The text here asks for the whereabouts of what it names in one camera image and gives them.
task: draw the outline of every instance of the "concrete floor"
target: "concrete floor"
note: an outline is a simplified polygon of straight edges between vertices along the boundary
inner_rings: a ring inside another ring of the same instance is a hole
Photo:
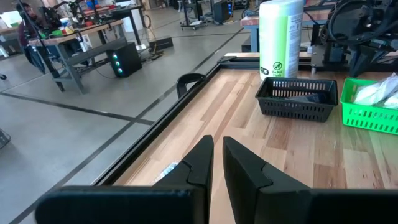
[[[12,136],[0,150],[0,223],[34,223],[34,203],[43,193],[91,184],[176,102],[178,77],[206,73],[224,54],[240,52],[249,37],[239,21],[182,31],[183,14],[174,9],[147,14],[155,36],[173,37],[174,47],[128,78],[84,75],[85,95],[73,85],[61,93],[23,55],[0,62],[0,72],[8,76],[0,81],[0,128]],[[134,41],[133,34],[127,37]],[[96,37],[91,41],[99,44]],[[98,71],[114,76],[107,65]]]

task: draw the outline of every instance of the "disinfectant wipes canister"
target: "disinfectant wipes canister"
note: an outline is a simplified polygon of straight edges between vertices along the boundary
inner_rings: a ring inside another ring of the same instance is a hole
[[[260,77],[296,77],[299,70],[303,0],[260,5]]]

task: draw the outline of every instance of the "gray floor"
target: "gray floor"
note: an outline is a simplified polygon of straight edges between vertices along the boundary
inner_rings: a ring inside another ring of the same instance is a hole
[[[147,122],[158,120],[176,102],[175,90],[164,93],[178,77],[206,73],[225,53],[240,52],[249,37],[247,30],[235,35],[241,30],[239,21],[194,31],[181,29],[183,14],[176,10],[147,14],[156,38],[173,37],[174,47],[128,78],[101,76],[114,76],[108,65],[92,71],[82,78],[85,95],[73,85],[65,85],[66,92],[61,93],[52,77],[41,74],[23,55],[0,62],[0,72],[8,76],[0,81],[0,128],[12,136],[0,149],[0,223],[33,223],[31,205],[43,193],[65,184],[91,184],[148,130]],[[133,34],[127,37],[135,41]],[[99,44],[96,37],[92,41]],[[159,97],[164,99],[148,111]],[[138,117],[146,123],[102,112]]]

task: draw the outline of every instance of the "black plastic basket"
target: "black plastic basket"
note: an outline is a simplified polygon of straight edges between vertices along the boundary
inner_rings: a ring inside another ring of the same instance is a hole
[[[326,94],[325,103],[284,99],[314,93]],[[264,115],[325,122],[338,104],[337,83],[335,80],[269,77],[263,81],[256,98]]]

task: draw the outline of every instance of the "green plastic basket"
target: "green plastic basket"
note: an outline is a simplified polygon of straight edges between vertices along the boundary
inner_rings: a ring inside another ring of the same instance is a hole
[[[356,128],[398,134],[398,110],[353,104],[359,86],[375,83],[375,80],[347,78],[340,103],[343,105],[343,125]]]

